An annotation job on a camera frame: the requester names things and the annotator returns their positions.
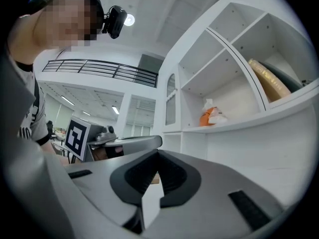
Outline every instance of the white panel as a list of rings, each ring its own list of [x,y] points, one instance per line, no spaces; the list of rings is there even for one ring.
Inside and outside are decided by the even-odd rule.
[[[232,41],[262,13],[250,6],[230,3],[210,27],[226,40]]]
[[[223,45],[210,33],[204,31],[185,54],[180,65],[195,74],[222,49]]]
[[[57,100],[55,100],[50,95],[45,96],[45,120],[48,122],[49,120],[53,122],[53,126],[55,125],[56,116],[58,114],[58,111],[60,109],[61,103],[59,103]]]
[[[126,124],[125,128],[124,128],[124,132],[123,132],[123,137],[131,137],[131,133],[132,133],[132,127],[133,125],[131,124]]]
[[[227,165],[264,187],[284,205],[306,189],[318,130],[312,106],[268,124],[208,135],[208,160]]]
[[[162,149],[180,152],[180,134],[165,134]]]
[[[141,136],[142,135],[142,126],[135,125],[133,136]]]
[[[67,129],[72,114],[73,114],[73,110],[67,108],[64,105],[61,105],[55,126]]]
[[[203,97],[242,74],[237,62],[227,50],[223,49],[198,71],[182,89]]]
[[[150,135],[150,127],[148,127],[148,126],[144,126],[143,127],[143,134],[142,134],[142,136],[149,136]]]
[[[181,133],[181,153],[207,159],[207,135],[203,133]]]

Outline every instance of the ceiling light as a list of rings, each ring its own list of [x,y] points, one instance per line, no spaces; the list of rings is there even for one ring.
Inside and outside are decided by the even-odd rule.
[[[124,21],[124,25],[125,26],[131,26],[133,25],[135,22],[135,18],[132,14],[128,14],[128,16],[126,17],[126,20]]]
[[[65,101],[67,101],[68,103],[70,103],[71,105],[74,105],[74,103],[70,102],[69,100],[67,100],[64,96],[61,96],[61,98],[63,98]]]
[[[114,110],[114,112],[115,112],[116,114],[120,114],[119,111],[118,111],[118,109],[117,109],[115,106],[112,106],[112,108],[113,108],[113,110]]]

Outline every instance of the person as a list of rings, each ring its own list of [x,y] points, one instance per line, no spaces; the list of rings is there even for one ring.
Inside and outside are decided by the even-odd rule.
[[[49,136],[51,137],[54,134],[53,133],[53,122],[49,120],[46,124],[46,127],[48,129]]]
[[[96,39],[103,26],[100,0],[31,0],[7,39],[7,55],[15,72],[36,99],[20,126],[19,137],[36,141],[44,152],[55,153],[45,123],[44,94],[33,63],[44,50],[75,46]],[[60,157],[62,164],[68,164]]]

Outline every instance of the railing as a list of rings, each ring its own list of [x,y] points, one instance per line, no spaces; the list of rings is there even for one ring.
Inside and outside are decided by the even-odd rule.
[[[158,75],[138,67],[89,59],[49,60],[43,72],[68,72],[100,75],[157,87]]]

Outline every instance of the white bag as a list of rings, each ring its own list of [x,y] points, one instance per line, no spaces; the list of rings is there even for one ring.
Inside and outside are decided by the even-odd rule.
[[[217,124],[227,122],[226,116],[221,112],[218,107],[215,107],[209,115],[208,123]]]
[[[206,103],[203,107],[203,109],[201,109],[201,111],[203,113],[205,113],[208,109],[213,108],[213,99],[206,99]]]

